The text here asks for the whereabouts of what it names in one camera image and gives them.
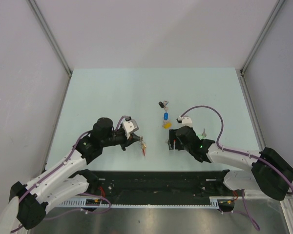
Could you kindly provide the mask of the red handled metal keyring holder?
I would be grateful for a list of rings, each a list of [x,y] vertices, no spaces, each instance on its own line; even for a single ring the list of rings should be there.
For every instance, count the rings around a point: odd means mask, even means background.
[[[146,156],[146,148],[147,148],[147,146],[146,146],[146,143],[145,143],[145,141],[144,141],[142,136],[140,136],[139,144],[140,144],[143,156]]]

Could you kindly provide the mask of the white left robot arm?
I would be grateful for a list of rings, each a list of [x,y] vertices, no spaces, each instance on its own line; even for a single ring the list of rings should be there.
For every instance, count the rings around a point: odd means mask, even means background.
[[[76,195],[103,195],[99,178],[86,166],[98,158],[105,147],[119,145],[123,151],[142,140],[135,134],[136,120],[123,116],[116,127],[107,117],[97,120],[91,130],[82,133],[70,152],[56,165],[25,184],[16,182],[10,198],[19,198],[17,220],[21,227],[36,227],[56,205]]]

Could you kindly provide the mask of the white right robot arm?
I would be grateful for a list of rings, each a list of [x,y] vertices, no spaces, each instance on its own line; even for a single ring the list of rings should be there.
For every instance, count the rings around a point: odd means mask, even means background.
[[[200,139],[189,126],[177,129],[175,137],[175,141],[201,163],[226,164],[250,172],[261,192],[274,200],[293,195],[293,168],[272,148],[258,152],[227,149],[214,140]]]

